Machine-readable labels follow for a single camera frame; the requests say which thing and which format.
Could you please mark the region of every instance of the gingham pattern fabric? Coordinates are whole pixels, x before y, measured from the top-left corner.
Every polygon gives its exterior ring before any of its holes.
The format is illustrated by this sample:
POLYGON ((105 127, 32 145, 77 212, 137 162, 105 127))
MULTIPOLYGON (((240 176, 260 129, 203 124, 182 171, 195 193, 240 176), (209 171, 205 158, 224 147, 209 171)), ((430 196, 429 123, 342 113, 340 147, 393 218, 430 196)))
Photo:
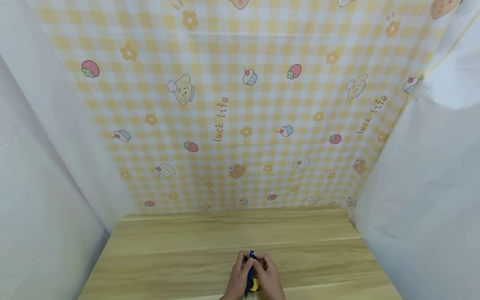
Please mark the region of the gingham pattern fabric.
POLYGON ((141 213, 352 216, 453 14, 431 0, 28 2, 141 213))

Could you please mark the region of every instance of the wood grain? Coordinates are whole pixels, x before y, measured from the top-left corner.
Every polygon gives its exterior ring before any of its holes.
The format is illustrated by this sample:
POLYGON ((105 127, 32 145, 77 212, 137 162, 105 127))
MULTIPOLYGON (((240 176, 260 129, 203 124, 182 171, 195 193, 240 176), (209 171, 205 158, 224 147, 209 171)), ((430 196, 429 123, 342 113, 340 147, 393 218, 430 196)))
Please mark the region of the wood grain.
POLYGON ((79 299, 218 299, 237 252, 248 249, 269 253, 289 300, 400 299, 334 207, 127 216, 79 299))

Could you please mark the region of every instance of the white fabric wall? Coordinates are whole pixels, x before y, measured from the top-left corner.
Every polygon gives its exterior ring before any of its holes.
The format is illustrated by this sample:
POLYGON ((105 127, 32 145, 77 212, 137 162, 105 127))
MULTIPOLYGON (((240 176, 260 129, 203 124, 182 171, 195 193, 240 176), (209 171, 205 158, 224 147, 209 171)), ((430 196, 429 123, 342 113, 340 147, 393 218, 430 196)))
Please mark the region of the white fabric wall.
POLYGON ((129 195, 34 20, 0 0, 0 299, 75 300, 129 195))
POLYGON ((0 299, 77 299, 108 234, 0 57, 0 299))
POLYGON ((479 13, 459 7, 355 210, 406 300, 480 299, 479 13))
POLYGON ((0 0, 0 54, 83 196, 108 232, 136 211, 103 141, 25 0, 0 0))

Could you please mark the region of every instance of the blue object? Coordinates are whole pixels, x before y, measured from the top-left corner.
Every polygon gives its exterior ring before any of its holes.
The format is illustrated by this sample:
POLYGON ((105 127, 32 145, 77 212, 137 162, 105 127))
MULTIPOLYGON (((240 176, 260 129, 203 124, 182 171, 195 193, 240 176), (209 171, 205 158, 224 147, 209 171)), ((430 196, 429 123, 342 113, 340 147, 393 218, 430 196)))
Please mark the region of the blue object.
MULTIPOLYGON (((250 257, 255 258, 255 252, 253 250, 250 250, 250 257)), ((250 268, 248 271, 248 277, 247 277, 247 287, 245 289, 245 297, 248 295, 248 291, 253 287, 253 267, 250 268)))

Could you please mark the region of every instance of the yellow flower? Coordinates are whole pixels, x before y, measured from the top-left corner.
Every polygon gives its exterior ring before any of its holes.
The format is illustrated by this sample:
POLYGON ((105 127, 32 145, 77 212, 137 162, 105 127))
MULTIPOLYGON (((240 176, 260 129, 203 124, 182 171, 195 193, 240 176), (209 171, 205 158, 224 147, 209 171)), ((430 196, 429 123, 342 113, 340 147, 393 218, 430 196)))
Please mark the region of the yellow flower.
POLYGON ((313 116, 313 120, 316 122, 321 121, 323 119, 324 119, 324 113, 322 113, 321 111, 317 111, 313 116))
POLYGON ((145 115, 145 122, 150 125, 155 125, 158 123, 158 120, 155 115, 145 115))
POLYGON ((243 137, 251 136, 252 135, 252 128, 245 126, 243 127, 242 130, 240 130, 240 134, 243 135, 243 137))
POLYGON ((267 172, 267 173, 270 173, 271 171, 273 171, 273 168, 272 168, 271 165, 265 165, 264 171, 267 172))
POLYGON ((120 52, 124 60, 136 61, 138 52, 129 44, 125 44, 125 47, 120 48, 120 52))
POLYGON ((385 34, 387 35, 387 37, 393 37, 398 31, 399 26, 399 21, 391 21, 390 25, 387 27, 387 29, 385 29, 385 34))
POLYGON ((386 133, 383 132, 383 131, 380 131, 380 132, 378 133, 377 141, 378 141, 379 143, 384 143, 384 142, 387 141, 387 139, 388 139, 388 134, 386 134, 386 133))
POLYGON ((198 26, 197 14, 191 11, 183 11, 183 19, 181 23, 188 30, 193 30, 197 28, 198 26))
POLYGON ((340 58, 340 55, 338 55, 336 50, 333 50, 332 52, 327 53, 325 62, 331 65, 334 65, 339 58, 340 58))
POLYGON ((128 179, 131 177, 131 175, 128 171, 120 171, 120 177, 128 179))

